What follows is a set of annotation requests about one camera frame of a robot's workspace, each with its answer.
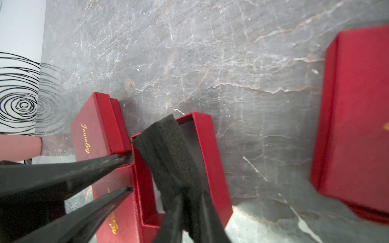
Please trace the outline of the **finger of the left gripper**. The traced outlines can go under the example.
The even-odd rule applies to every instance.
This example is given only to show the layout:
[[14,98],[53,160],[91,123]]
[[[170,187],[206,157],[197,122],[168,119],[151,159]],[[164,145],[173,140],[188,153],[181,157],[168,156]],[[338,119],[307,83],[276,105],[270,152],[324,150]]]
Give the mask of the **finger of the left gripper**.
[[63,164],[1,165],[1,202],[64,201],[116,168],[127,156]]
[[122,187],[16,240],[17,243],[88,243],[102,223],[133,192]]

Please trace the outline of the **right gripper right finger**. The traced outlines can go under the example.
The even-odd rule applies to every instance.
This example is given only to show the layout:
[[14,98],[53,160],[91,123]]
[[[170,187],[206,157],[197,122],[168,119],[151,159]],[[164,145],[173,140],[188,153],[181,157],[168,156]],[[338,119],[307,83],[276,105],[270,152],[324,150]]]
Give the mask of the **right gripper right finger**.
[[199,218],[201,243],[231,243],[206,191],[201,194]]

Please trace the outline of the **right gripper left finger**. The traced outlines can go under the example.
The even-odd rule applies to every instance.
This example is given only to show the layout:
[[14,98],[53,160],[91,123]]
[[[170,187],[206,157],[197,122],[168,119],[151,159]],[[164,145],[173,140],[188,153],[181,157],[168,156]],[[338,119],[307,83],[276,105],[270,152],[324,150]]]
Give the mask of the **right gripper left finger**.
[[183,232],[183,198],[178,194],[170,203],[165,219],[153,243],[181,243]]

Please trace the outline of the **black foam insert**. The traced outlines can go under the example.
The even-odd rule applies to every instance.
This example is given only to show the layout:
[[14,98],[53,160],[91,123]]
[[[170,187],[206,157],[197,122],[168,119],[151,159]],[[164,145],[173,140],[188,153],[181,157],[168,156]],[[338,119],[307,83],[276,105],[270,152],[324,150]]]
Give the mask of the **black foam insert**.
[[173,204],[178,194],[183,195],[184,229],[199,243],[199,204],[203,187],[195,160],[174,116],[170,114],[153,123],[133,144],[153,175],[164,209]]

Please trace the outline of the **red jewelry box base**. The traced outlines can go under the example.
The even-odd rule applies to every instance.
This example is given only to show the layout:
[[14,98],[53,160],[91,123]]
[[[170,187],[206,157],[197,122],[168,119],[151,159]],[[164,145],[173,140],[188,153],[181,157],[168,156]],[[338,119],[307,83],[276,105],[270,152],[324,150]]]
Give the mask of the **red jewelry box base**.
[[[209,193],[218,217],[225,229],[233,214],[233,210],[212,117],[204,113],[191,112],[175,119],[195,160],[200,173],[203,191]],[[138,210],[143,241],[152,243],[160,230],[167,210],[163,207],[161,193],[156,186],[151,171],[133,144],[134,139],[138,135],[133,136],[131,139],[134,151]],[[182,234],[184,232],[189,234],[184,229],[184,214],[182,219]]]

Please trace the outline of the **middle red jewelry box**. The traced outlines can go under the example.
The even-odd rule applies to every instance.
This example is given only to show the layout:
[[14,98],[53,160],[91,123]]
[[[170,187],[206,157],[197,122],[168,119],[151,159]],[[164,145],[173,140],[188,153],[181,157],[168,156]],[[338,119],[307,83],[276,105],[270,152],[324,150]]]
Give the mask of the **middle red jewelry box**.
[[[125,186],[134,186],[133,166],[117,168],[92,184],[93,198],[98,199]],[[98,243],[139,243],[140,236],[136,194],[129,195],[106,218],[96,233]]]

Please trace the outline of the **red jewelry box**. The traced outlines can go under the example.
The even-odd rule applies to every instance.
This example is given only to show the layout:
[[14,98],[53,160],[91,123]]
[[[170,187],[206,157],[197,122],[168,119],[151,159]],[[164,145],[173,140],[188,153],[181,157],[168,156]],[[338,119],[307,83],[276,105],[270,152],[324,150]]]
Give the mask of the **red jewelry box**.
[[[93,198],[98,199],[125,186],[134,186],[133,166],[117,168],[92,184]],[[140,236],[136,194],[129,195],[106,218],[96,233],[98,243],[139,243]]]
[[119,101],[108,94],[94,92],[70,130],[77,162],[132,151]]

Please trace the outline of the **left red jewelry box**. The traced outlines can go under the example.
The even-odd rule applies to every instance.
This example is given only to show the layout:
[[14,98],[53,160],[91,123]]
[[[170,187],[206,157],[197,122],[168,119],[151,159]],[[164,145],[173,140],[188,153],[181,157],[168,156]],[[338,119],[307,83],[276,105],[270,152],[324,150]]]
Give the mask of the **left red jewelry box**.
[[108,94],[94,92],[70,130],[77,162],[132,151],[119,101]]

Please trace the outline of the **pink plastic cup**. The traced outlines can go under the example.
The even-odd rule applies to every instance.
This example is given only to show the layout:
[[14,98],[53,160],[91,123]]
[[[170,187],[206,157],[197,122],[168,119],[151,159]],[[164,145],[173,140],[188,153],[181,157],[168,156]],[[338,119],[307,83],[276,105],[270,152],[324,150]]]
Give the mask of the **pink plastic cup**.
[[1,161],[21,162],[40,156],[42,140],[24,135],[1,135]]

